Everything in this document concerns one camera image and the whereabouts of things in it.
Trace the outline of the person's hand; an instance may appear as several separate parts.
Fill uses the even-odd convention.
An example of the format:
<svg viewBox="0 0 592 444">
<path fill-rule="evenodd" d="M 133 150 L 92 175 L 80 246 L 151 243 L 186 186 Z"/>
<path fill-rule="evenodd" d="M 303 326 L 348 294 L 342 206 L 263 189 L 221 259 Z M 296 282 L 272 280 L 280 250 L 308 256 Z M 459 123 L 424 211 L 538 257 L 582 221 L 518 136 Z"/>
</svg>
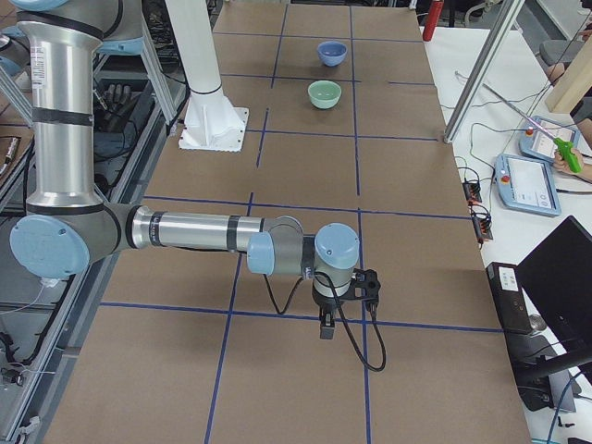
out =
<svg viewBox="0 0 592 444">
<path fill-rule="evenodd" d="M 580 179 L 586 178 L 586 170 L 583 167 L 579 173 L 573 172 L 568 163 L 561 157 L 559 152 L 556 152 L 554 155 L 553 167 L 558 170 L 559 172 L 571 176 L 578 177 Z"/>
</svg>

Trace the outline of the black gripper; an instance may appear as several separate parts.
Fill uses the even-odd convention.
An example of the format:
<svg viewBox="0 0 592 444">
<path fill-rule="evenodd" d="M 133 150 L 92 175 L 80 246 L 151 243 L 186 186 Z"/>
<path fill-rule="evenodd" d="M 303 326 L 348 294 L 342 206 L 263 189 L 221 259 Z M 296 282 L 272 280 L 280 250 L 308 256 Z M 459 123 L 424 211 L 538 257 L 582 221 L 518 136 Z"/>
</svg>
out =
<svg viewBox="0 0 592 444">
<path fill-rule="evenodd" d="M 316 288 L 312 288 L 314 302 L 319 307 L 320 339 L 333 339 L 335 332 L 335 314 L 338 311 L 338 302 L 333 296 L 325 296 Z"/>
</svg>

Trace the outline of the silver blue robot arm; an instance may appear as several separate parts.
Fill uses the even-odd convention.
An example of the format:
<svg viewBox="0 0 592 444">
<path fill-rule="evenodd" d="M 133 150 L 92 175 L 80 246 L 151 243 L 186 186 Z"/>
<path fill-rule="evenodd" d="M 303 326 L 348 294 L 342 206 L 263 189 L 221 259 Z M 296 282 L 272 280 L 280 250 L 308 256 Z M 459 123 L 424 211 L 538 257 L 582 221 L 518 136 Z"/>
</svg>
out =
<svg viewBox="0 0 592 444">
<path fill-rule="evenodd" d="M 332 337 L 355 296 L 359 239 L 332 223 L 314 235 L 292 217 L 156 212 L 110 203 L 94 189 L 93 55 L 105 43 L 143 38 L 138 1 L 20 1 L 31 49 L 36 188 L 13 227 L 18 262 L 41 278 L 67 278 L 112 253 L 148 246 L 242 253 L 264 276 L 311 279 L 320 335 Z"/>
</svg>

